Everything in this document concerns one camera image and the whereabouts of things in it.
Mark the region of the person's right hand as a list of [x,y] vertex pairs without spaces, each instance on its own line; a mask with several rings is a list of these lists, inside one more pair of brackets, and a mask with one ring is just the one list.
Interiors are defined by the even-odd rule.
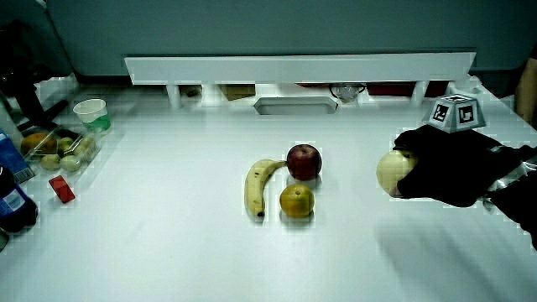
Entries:
[[390,171],[388,193],[404,199],[427,197],[453,206],[473,205],[507,173],[498,155],[503,145],[476,131],[484,125],[477,99],[460,94],[436,98],[425,124],[394,140],[395,153],[413,159],[414,166],[409,171]]

